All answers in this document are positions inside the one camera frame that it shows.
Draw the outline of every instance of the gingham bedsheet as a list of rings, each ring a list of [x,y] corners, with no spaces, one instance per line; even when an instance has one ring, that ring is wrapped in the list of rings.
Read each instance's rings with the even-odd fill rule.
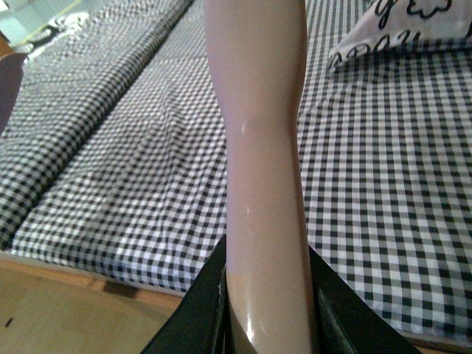
[[[472,341],[470,52],[328,52],[364,1],[308,2],[308,239],[393,328]],[[226,149],[198,0],[16,232],[10,252],[185,291],[225,232]]]
[[[0,139],[0,249],[126,92],[190,0],[119,0],[30,60]]]

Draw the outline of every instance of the white pillow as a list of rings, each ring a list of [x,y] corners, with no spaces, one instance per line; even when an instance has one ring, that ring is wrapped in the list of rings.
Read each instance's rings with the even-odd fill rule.
[[[354,28],[330,51],[328,69],[372,52],[406,44],[456,49],[472,36],[472,0],[376,0]]]

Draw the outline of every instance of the black object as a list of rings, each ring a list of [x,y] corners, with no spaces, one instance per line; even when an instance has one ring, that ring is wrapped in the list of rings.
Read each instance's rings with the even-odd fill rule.
[[[232,353],[222,237],[176,312],[141,354]],[[323,353],[420,354],[377,316],[310,248],[313,295]]]

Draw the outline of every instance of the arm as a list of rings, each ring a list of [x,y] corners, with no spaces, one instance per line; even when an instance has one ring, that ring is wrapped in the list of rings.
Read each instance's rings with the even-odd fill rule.
[[[317,351],[296,117],[303,0],[206,0],[228,147],[226,275],[236,353]]]

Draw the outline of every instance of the floor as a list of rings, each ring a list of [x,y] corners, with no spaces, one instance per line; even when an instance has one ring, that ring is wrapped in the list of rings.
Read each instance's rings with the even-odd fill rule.
[[[0,354],[137,354],[180,301],[84,275],[0,261]]]
[[[82,11],[90,12],[107,1],[8,0],[11,8],[0,13],[0,31],[9,39],[10,46],[19,45],[39,33],[51,18]]]

